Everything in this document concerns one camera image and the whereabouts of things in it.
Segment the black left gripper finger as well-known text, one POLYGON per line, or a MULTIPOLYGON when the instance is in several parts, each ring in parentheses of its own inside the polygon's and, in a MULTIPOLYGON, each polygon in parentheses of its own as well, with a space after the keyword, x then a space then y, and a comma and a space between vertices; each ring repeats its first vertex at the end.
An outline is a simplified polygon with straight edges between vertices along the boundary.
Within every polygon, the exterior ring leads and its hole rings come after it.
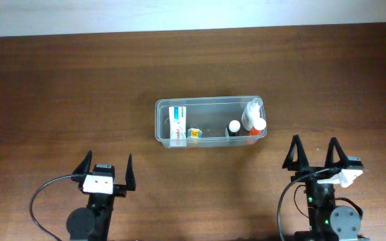
POLYGON ((89 174, 91 161, 92 161, 92 151, 89 150, 85 158, 72 172, 71 180, 74 182, 81 182, 85 178, 85 176, 89 174))
POLYGON ((127 169, 125 172, 125 184, 114 184, 113 194, 116 197, 126 197, 128 191, 136 190, 136 180, 133 172, 133 158, 132 154, 129 155, 127 162, 127 169))

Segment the orange tube white cap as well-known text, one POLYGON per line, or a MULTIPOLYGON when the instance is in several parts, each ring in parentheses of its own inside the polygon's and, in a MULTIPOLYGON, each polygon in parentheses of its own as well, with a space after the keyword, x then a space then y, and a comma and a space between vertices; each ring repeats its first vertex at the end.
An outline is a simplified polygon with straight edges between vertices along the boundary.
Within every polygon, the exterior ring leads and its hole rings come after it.
POLYGON ((258 141, 261 134, 267 127, 267 122, 264 118, 255 118, 253 120, 253 126, 251 130, 249 131, 249 139, 248 144, 252 145, 258 141))

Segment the white spray bottle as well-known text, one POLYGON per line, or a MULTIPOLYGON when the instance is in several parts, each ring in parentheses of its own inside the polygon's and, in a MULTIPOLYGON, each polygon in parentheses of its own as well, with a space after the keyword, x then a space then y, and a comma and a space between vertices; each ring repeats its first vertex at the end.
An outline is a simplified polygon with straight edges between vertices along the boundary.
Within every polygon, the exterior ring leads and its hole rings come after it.
POLYGON ((243 111, 241 120, 245 130, 250 131, 253 128, 253 122, 261 116, 261 107, 263 101, 260 98, 254 98, 249 101, 243 111))

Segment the dark bottle white cap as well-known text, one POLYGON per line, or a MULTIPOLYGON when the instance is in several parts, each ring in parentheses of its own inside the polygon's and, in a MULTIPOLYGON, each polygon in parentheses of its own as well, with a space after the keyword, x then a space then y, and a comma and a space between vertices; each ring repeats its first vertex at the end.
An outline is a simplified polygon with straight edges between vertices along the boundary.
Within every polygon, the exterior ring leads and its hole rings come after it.
POLYGON ((238 120, 232 120, 226 127, 226 137, 238 137, 241 129, 241 124, 238 120))

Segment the white Panadol medicine box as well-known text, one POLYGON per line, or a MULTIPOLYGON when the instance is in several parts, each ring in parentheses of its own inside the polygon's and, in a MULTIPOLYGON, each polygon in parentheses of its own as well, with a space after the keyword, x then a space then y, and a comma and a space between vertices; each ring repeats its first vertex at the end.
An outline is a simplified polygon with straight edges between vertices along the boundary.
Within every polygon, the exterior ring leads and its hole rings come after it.
POLYGON ((170 147, 186 147, 186 107, 170 106, 170 147))

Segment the small gold-lid balm jar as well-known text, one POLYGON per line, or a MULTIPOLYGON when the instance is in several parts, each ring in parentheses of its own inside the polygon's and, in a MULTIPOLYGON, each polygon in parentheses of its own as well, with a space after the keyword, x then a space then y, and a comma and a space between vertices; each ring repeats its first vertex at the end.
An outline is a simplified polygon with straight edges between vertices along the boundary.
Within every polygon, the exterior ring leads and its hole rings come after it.
POLYGON ((197 128, 189 128, 187 130, 187 137, 193 139, 200 139, 202 138, 202 131, 197 128))

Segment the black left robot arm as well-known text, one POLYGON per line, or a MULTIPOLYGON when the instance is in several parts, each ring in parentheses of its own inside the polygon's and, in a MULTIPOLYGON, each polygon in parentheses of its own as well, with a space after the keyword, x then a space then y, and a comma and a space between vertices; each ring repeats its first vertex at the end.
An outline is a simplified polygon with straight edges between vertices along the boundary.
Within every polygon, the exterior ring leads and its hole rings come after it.
POLYGON ((74 210, 66 221, 71 240, 106 240, 113 211, 115 168, 92 163, 92 151, 72 172, 71 180, 88 196, 83 208, 74 210))

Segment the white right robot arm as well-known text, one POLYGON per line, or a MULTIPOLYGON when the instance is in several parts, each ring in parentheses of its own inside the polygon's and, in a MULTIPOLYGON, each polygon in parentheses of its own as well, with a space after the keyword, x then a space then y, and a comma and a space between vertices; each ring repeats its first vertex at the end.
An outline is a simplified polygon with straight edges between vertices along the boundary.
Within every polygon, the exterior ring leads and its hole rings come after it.
MULTIPOLYGON (((199 164, 199 169, 191 174, 198 177, 205 171, 203 178, 197 179, 201 190, 212 191, 216 186, 210 182, 211 178, 221 175, 232 175, 228 182, 230 187, 228 202, 238 200, 243 196, 243 188, 246 181, 251 181, 250 173, 243 172, 243 166, 258 153, 258 146, 254 144, 255 137, 187 140, 186 146, 199 150, 200 148, 214 147, 214 154, 202 155, 195 153, 186 156, 194 159, 199 164)), ((294 135, 282 167, 294 173, 290 183, 282 191, 287 193, 294 184, 305 188, 308 206, 309 229, 296 231, 285 236, 282 228, 281 209, 283 199, 278 201, 275 215, 276 223, 272 224, 269 216, 264 217, 263 223, 270 230, 271 240, 358 240, 360 223, 363 211, 351 200, 346 206, 336 205, 337 197, 334 195, 334 185, 342 187, 352 182, 348 176, 349 171, 361 174, 363 164, 359 159, 348 158, 338 143, 337 138, 332 137, 328 146, 325 164, 322 167, 312 167, 308 163, 306 153, 299 135, 294 135)))

